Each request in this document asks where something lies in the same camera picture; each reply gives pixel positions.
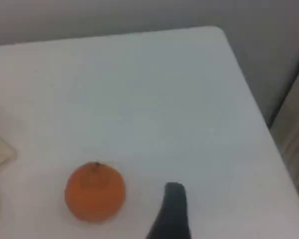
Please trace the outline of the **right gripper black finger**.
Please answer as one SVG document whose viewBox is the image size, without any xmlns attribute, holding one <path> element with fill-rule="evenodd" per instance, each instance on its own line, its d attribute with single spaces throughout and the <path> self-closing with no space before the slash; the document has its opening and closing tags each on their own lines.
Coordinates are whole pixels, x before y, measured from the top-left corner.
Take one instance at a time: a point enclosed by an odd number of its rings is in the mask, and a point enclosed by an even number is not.
<svg viewBox="0 0 299 239">
<path fill-rule="evenodd" d="M 146 236 L 148 239 L 190 239 L 185 187 L 168 182 L 158 215 Z"/>
</svg>

